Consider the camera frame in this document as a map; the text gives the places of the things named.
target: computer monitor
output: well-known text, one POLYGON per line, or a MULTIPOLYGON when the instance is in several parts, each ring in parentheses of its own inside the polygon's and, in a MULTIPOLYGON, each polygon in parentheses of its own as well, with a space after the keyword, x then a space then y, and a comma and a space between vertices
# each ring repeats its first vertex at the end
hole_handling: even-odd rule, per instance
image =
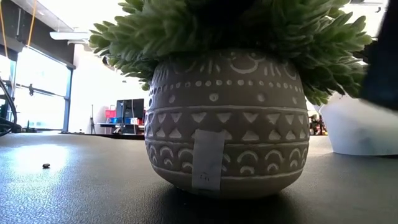
POLYGON ((116 103, 117 118, 138 118, 144 117, 144 99, 118 100, 116 103))

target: tape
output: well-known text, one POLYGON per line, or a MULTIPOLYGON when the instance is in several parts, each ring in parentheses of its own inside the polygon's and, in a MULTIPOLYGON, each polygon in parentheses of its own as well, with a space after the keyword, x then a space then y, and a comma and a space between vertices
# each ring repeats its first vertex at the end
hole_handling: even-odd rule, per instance
POLYGON ((225 133, 195 131, 193 145, 192 189, 219 192, 223 165, 225 133))

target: white wall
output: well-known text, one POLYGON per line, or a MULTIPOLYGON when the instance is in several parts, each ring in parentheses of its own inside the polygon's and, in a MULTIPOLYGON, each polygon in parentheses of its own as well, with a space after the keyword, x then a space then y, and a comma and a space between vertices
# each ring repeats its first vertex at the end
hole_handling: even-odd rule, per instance
MULTIPOLYGON (((141 90, 136 79, 124 78, 102 64, 100 58, 92 52, 84 51, 82 45, 75 46, 69 131, 90 133, 91 105, 94 110, 94 122, 106 122, 105 110, 116 104, 116 100, 147 98, 147 92, 141 90)), ((95 127, 97 134, 103 134, 104 128, 95 127)))

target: ceramic pot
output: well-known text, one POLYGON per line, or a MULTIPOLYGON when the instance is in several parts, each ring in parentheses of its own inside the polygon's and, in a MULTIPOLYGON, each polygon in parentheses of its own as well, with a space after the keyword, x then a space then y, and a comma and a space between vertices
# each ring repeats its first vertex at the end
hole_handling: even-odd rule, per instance
POLYGON ((192 186, 195 131, 224 133, 217 197, 259 198, 295 182, 308 152, 306 100, 294 67, 257 50, 216 50, 160 64, 145 143, 153 169, 192 186))
POLYGON ((334 93, 322 115, 333 151, 353 156, 398 155, 398 113, 334 93))

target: table surface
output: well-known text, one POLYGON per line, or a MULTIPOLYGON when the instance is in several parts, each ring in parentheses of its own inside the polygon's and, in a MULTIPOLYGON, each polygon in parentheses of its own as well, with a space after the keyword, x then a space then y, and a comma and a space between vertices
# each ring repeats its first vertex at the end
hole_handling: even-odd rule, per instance
POLYGON ((10 134, 0 138, 0 223, 392 224, 397 173, 397 159, 334 154, 314 136, 296 183, 262 200, 218 201, 157 176, 144 141, 10 134))

